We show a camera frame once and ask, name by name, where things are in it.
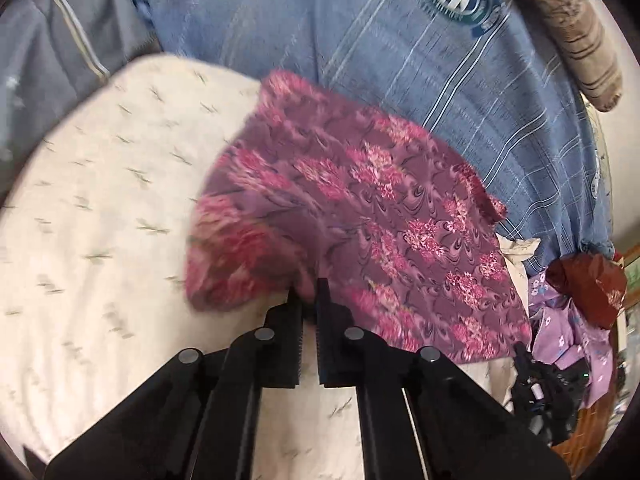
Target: lavender cloth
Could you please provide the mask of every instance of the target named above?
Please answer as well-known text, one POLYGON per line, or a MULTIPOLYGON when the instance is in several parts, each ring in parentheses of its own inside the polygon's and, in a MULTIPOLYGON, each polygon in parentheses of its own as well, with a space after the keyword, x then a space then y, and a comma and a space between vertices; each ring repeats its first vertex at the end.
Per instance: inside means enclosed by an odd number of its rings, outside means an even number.
POLYGON ((591 374, 583 405, 590 407, 607 393, 613 373, 609 330, 591 326, 574 300, 546 282, 544 272, 529 280, 529 312, 533 312, 533 325, 539 326, 532 349, 534 359, 556 364, 561 370, 587 359, 591 374))
POLYGON ((217 161, 198 200, 186 272, 197 308, 294 284, 409 351, 504 357, 530 325, 498 249, 506 210, 420 126, 283 71, 217 161))

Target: metal screw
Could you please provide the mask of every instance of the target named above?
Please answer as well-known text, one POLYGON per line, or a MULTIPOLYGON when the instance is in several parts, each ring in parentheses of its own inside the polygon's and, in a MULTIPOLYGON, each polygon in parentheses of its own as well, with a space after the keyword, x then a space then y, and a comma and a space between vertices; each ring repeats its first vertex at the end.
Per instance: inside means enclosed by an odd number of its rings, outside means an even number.
POLYGON ((178 354, 178 361, 183 365, 190 365, 200 358, 200 354, 193 348, 187 348, 178 354))
POLYGON ((254 332, 254 335, 258 341, 270 341, 271 339, 273 339, 273 336, 275 336, 276 333, 271 330, 271 328, 263 326, 256 330, 254 332))
POLYGON ((359 326, 350 326, 347 330, 344 331, 344 336, 351 341, 357 341, 358 339, 362 339, 364 337, 364 330, 359 326))
POLYGON ((420 350, 420 357, 427 362, 433 363, 440 358, 440 350, 433 346, 425 346, 420 350))

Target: white bedsheet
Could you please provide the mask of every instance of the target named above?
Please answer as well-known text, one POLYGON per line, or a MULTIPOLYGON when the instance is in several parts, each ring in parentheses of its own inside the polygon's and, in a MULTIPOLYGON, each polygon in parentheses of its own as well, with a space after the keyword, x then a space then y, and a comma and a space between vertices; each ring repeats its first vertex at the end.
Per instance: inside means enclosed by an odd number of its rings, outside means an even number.
MULTIPOLYGON (((49 461, 182 348, 226 348, 284 299, 198 314, 182 288, 193 201, 257 89, 223 68, 147 57, 35 153, 0 217, 0 421, 10 440, 49 461)), ((519 247, 515 263, 535 249, 519 247)), ((512 275, 526 298, 520 267, 512 275)), ((255 476, 363 478, 354 391, 318 385, 305 332, 302 385, 264 393, 255 476)), ((509 361, 463 369, 502 400, 509 361)))

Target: blue bedsheet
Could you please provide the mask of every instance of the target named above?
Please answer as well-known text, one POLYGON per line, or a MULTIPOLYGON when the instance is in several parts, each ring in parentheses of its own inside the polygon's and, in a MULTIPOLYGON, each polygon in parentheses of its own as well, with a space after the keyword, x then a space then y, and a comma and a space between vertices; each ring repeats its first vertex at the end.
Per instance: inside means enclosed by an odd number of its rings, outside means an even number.
POLYGON ((515 0, 135 0, 169 51, 264 77, 283 67, 445 139, 542 238, 536 273, 612 252, 593 133, 558 50, 515 0))

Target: pink flower print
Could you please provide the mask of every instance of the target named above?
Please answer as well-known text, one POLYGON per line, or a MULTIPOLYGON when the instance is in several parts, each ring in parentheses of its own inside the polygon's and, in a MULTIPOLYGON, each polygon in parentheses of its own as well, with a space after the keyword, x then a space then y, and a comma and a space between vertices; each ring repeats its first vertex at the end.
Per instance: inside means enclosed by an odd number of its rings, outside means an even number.
POLYGON ((293 96, 306 96, 314 100, 324 100, 322 92, 314 88, 314 86, 306 79, 286 72, 284 70, 274 70, 265 81, 277 98, 285 98, 293 96))
POLYGON ((455 337, 458 341, 466 343, 466 340, 468 339, 468 330, 466 329, 466 326, 464 326, 464 324, 456 323, 455 325, 452 325, 451 333, 453 334, 453 337, 455 337))
POLYGON ((351 176, 360 183, 375 186, 386 200, 394 200, 398 186, 404 179, 402 171, 394 164, 391 153, 380 146, 364 143, 364 150, 347 148, 347 154, 355 162, 351 176))
POLYGON ((492 280, 504 280, 508 277, 507 269, 498 258, 497 253, 481 254, 480 256, 480 273, 492 280))
POLYGON ((465 344, 462 355, 467 361, 492 359, 498 353, 497 333, 485 329, 475 317, 461 317, 460 322, 451 326, 451 333, 465 344))
POLYGON ((465 185, 469 198, 474 200, 484 193, 482 181, 478 178, 478 174, 472 165, 464 162, 453 169, 458 173, 460 182, 465 185))
POLYGON ((482 331, 482 324, 472 316, 463 317, 462 322, 465 324, 467 329, 474 334, 480 333, 482 331))
POLYGON ((452 233, 466 233, 467 231, 467 218, 468 218, 468 206, 457 196, 453 198, 447 198, 442 201, 442 206, 451 220, 445 222, 445 229, 452 233))
POLYGON ((378 307, 378 300, 373 292, 360 288, 348 288, 346 293, 359 310, 374 319, 380 316, 381 309, 378 307))
POLYGON ((288 178, 279 173, 274 173, 273 171, 261 171, 260 180, 270 189, 288 189, 291 187, 291 182, 288 178))
POLYGON ((213 240, 223 229, 240 220, 240 212, 228 196, 203 195, 195 207, 191 236, 199 240, 213 240))
POLYGON ((269 166, 260 153, 245 148, 231 150, 228 178, 234 184, 258 192, 290 187, 290 181, 269 166))
POLYGON ((389 345, 408 352, 415 352, 424 345, 420 327, 424 319, 406 308, 396 312, 385 312, 372 332, 378 334, 389 345))
POLYGON ((200 290, 209 287, 210 254, 202 247, 191 246, 187 252, 184 288, 191 297, 200 290))
POLYGON ((261 101, 262 103, 258 106, 257 112, 269 126, 281 126, 287 121, 285 111, 278 108, 270 97, 265 96, 261 101))
POLYGON ((491 205, 494 206, 495 211, 498 213, 498 216, 503 220, 507 218, 507 206, 493 195, 489 195, 489 200, 491 201, 491 205))
POLYGON ((244 148, 236 149, 236 162, 238 166, 247 171, 258 171, 267 167, 267 163, 260 153, 244 148))
POLYGON ((432 264, 446 252, 446 248, 435 239, 435 232, 436 224, 433 219, 429 218, 426 222, 411 220, 402 236, 414 251, 420 253, 425 262, 432 264))
POLYGON ((377 283, 370 282, 369 285, 373 289, 374 294, 378 302, 383 305, 387 310, 397 310, 400 308, 400 301, 396 292, 390 286, 379 285, 377 283))
POLYGON ((293 167, 307 180, 315 182, 318 190, 330 200, 342 200, 351 195, 344 183, 344 171, 329 158, 318 160, 303 157, 297 160, 293 167))
POLYGON ((378 322, 372 332, 378 334, 382 339, 390 344, 394 344, 401 340, 402 326, 395 316, 385 314, 378 318, 378 322))
POLYGON ((376 184, 378 180, 373 166, 356 166, 351 169, 351 176, 361 184, 376 184))
POLYGON ((398 241, 389 231, 382 230, 377 224, 367 224, 371 232, 371 257, 380 264, 390 278, 397 278, 408 267, 407 261, 398 250, 398 241))
MULTIPOLYGON (((223 203, 226 197, 219 199, 217 202, 223 203)), ((196 221, 187 252, 188 297, 194 299, 196 308, 229 307, 256 294, 271 292, 273 280, 262 280, 252 270, 272 250, 273 235, 266 227, 242 220, 233 209, 228 218, 216 221, 209 207, 206 215, 196 221)))
POLYGON ((396 144, 406 144, 414 139, 425 140, 429 135, 427 131, 411 121, 382 113, 377 113, 374 127, 385 132, 396 144))
POLYGON ((468 306, 478 308, 479 300, 484 298, 486 289, 471 274, 448 272, 446 280, 450 283, 454 295, 468 306))

